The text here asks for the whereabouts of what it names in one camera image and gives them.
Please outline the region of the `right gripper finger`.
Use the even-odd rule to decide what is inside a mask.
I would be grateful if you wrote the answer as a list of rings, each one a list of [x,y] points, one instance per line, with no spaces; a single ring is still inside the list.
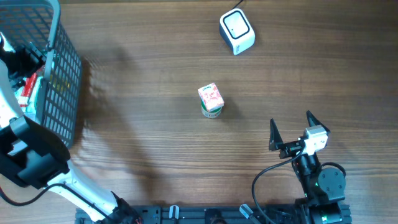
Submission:
[[[327,134],[330,134],[330,130],[323,124],[321,123],[313,114],[310,110],[306,111],[306,116],[307,116],[307,121],[310,127],[312,126],[322,126],[322,128],[326,131]]]
[[[284,142],[280,136],[279,130],[274,119],[270,119],[270,138],[269,138],[269,145],[270,146],[280,146]]]

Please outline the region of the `red stick packet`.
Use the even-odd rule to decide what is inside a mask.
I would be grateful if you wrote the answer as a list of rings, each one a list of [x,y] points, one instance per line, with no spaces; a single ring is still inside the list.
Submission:
[[[34,73],[30,78],[25,78],[25,85],[16,92],[17,101],[20,107],[27,107],[33,89],[37,82],[38,75]]]

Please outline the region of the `red white carton cup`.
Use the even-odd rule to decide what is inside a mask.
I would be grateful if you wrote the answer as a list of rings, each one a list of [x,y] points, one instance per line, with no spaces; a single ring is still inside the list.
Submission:
[[[218,117],[224,107],[224,100],[215,83],[199,88],[198,94],[201,98],[202,114],[207,118]]]

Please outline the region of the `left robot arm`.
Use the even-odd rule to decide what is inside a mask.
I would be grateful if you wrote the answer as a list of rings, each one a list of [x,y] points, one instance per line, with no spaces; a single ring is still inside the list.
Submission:
[[[14,50],[1,37],[1,175],[20,187],[40,190],[26,202],[12,200],[4,192],[1,198],[23,207],[51,191],[82,209],[94,223],[141,223],[125,200],[73,165],[68,148],[56,134],[22,111],[14,94],[20,88],[16,81],[31,77],[44,63],[38,50],[25,46]]]

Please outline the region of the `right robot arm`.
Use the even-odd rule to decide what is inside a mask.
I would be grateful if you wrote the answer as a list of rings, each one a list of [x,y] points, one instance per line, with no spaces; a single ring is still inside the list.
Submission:
[[[326,148],[330,130],[310,112],[308,127],[296,141],[283,142],[277,125],[270,120],[269,150],[279,151],[288,159],[297,176],[304,197],[295,201],[301,223],[351,223],[345,199],[346,171],[334,162],[321,163],[317,152]]]

